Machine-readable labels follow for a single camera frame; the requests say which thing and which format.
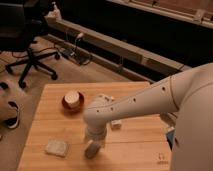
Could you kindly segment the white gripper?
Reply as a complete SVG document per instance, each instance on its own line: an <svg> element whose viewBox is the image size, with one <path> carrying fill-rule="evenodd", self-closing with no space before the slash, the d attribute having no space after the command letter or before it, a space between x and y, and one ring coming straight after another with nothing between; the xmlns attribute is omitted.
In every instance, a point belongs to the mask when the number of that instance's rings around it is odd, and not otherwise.
<svg viewBox="0 0 213 171"><path fill-rule="evenodd" d="M90 148L93 145L94 141L98 141L101 145L101 148L105 148L106 145L106 135L107 129L101 130L99 132L91 130L89 127L85 128L85 139L88 141L85 146L85 150Z"/></svg>

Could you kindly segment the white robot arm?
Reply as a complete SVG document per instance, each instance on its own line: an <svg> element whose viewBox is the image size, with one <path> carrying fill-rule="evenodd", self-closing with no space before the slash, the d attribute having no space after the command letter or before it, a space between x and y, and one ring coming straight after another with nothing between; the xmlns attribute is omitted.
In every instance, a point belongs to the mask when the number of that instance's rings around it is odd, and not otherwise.
<svg viewBox="0 0 213 171"><path fill-rule="evenodd" d="M213 63L174 74L130 96L96 97L83 114L86 135L106 137L113 120L178 114L170 171L213 171Z"/></svg>

